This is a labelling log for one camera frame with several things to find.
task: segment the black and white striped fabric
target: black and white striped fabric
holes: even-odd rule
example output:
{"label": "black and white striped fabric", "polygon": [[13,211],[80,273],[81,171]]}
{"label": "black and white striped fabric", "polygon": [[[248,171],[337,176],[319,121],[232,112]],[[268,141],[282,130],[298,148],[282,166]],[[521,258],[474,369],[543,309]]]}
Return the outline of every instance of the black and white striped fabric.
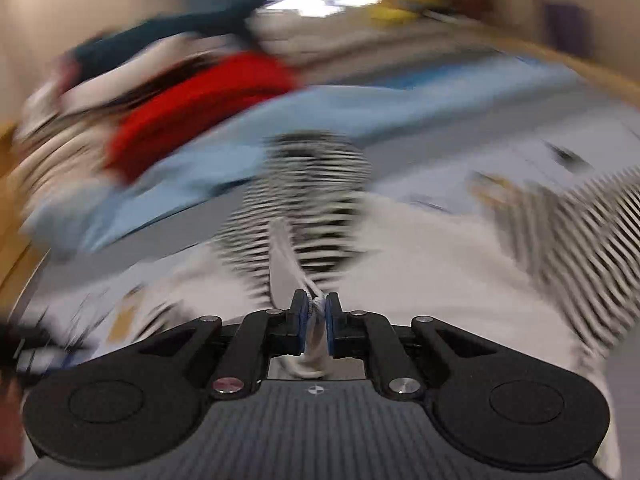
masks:
{"label": "black and white striped fabric", "polygon": [[322,288],[354,255],[351,232],[360,192],[370,175],[362,154],[341,137],[297,132],[273,140],[264,171],[215,243],[222,259],[255,283],[252,298],[270,303],[269,224],[286,218],[292,246],[306,276]]}
{"label": "black and white striped fabric", "polygon": [[508,195],[492,203],[505,247],[579,336],[583,364],[607,357],[640,317],[640,170]]}

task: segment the white cloth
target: white cloth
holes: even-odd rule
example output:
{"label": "white cloth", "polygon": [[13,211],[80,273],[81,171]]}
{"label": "white cloth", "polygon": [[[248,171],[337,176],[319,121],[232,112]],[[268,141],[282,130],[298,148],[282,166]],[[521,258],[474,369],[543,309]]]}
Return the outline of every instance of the white cloth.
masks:
{"label": "white cloth", "polygon": [[[44,157],[40,163],[31,171],[31,174],[24,181],[24,192],[35,192],[38,188],[37,182],[47,173],[62,174],[69,170],[71,164],[75,167],[84,166],[87,153],[92,158],[105,158],[104,147],[108,140],[117,131],[117,123],[102,121],[87,127],[84,131],[69,139],[48,156]],[[91,174],[85,167],[86,174]]]}
{"label": "white cloth", "polygon": [[97,173],[105,161],[104,149],[99,143],[79,146],[77,151],[69,153],[66,159],[56,161],[50,168],[39,167],[38,173],[34,172],[26,183],[26,191],[31,196],[47,182],[66,176],[69,172],[81,170],[84,175]]}
{"label": "white cloth", "polygon": [[[490,222],[425,211],[373,194],[365,194],[364,201],[366,215],[356,235],[356,249],[363,255],[335,282],[345,311],[377,312],[400,325],[409,325],[415,316],[433,316],[581,371],[576,369],[574,333],[502,252]],[[238,319],[255,309],[242,279],[225,269],[212,244],[203,245],[196,258],[151,290],[166,301],[181,301],[193,317]],[[612,406],[603,372],[590,370],[585,376]],[[613,418],[597,464],[611,478],[620,476]]]}
{"label": "white cloth", "polygon": [[82,191],[88,200],[104,198],[103,194],[117,185],[118,179],[110,173],[99,171],[101,161],[82,170],[74,168],[66,173],[47,180],[31,195],[23,208],[23,215],[30,215],[43,203],[64,203],[69,195]]}
{"label": "white cloth", "polygon": [[64,146],[76,137],[85,134],[90,125],[90,122],[78,121],[39,146],[33,153],[30,153],[7,177],[7,184],[10,189],[13,192],[21,192],[22,186],[38,170],[38,167],[45,164],[46,160],[58,150],[62,151],[57,153],[57,160],[60,160],[61,154],[63,158],[69,155],[69,151],[65,150]]}
{"label": "white cloth", "polygon": [[324,322],[324,294],[305,275],[296,258],[287,219],[276,218],[269,224],[269,290],[273,306],[288,309],[298,289],[306,291],[313,306],[306,326],[305,351],[300,356],[283,355],[278,359],[288,378],[316,379],[332,368]]}
{"label": "white cloth", "polygon": [[54,71],[22,107],[20,124],[14,133],[14,142],[24,142],[39,127],[52,120],[58,113],[58,88],[60,75]]}
{"label": "white cloth", "polygon": [[375,27],[366,11],[363,13],[357,8],[322,18],[300,16],[296,12],[258,12],[250,18],[250,25],[267,52],[289,66],[304,66],[350,52],[361,53],[372,47],[398,46],[418,40],[425,49],[426,43],[437,43],[442,36],[457,38],[469,46],[479,44],[471,37],[464,38],[464,32],[452,30],[449,25],[434,20],[416,20],[397,27]]}
{"label": "white cloth", "polygon": [[63,113],[71,114],[109,103],[187,59],[194,52],[189,33],[158,40],[119,67],[89,79],[60,96]]}

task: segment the silver bolt head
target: silver bolt head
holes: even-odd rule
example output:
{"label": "silver bolt head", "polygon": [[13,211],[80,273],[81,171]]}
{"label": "silver bolt head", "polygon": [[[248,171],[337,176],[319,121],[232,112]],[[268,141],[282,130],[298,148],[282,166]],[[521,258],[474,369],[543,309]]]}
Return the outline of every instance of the silver bolt head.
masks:
{"label": "silver bolt head", "polygon": [[244,383],[237,377],[220,377],[211,386],[219,394],[234,394],[244,388]]}
{"label": "silver bolt head", "polygon": [[420,389],[420,383],[411,377],[398,377],[389,383],[389,389],[396,394],[414,394]]}

